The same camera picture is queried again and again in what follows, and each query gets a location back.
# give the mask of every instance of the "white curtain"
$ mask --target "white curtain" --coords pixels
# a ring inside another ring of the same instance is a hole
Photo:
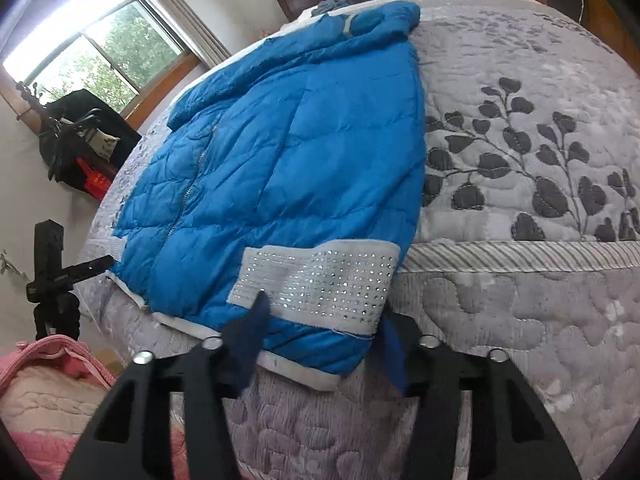
[[[229,51],[184,0],[146,1],[207,66],[213,68],[229,57]]]

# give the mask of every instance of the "striped fabric band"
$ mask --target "striped fabric band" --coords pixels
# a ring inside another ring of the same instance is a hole
[[[640,267],[640,242],[413,244],[398,272],[581,272]]]

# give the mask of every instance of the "sky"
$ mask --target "sky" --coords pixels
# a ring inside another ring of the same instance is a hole
[[[125,0],[71,0],[52,13],[6,58],[4,68],[16,81],[24,81],[57,46]],[[109,30],[107,23],[92,27],[96,40]]]

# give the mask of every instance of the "bedspread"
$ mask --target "bedspread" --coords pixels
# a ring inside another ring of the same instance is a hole
[[[412,1],[428,177],[391,305],[455,350],[505,348],[583,478],[597,478],[640,416],[640,80],[532,0]],[[116,178],[82,258],[117,250],[114,220],[165,123]],[[197,343],[105,277],[79,291],[124,356]],[[275,479],[398,478],[415,408],[367,362],[331,394],[258,369],[226,402],[239,460]],[[455,478],[465,478],[469,424],[465,397]]]

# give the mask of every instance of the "window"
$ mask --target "window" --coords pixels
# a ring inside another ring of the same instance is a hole
[[[7,57],[16,81],[42,102],[86,88],[117,112],[185,52],[143,0],[71,0]]]

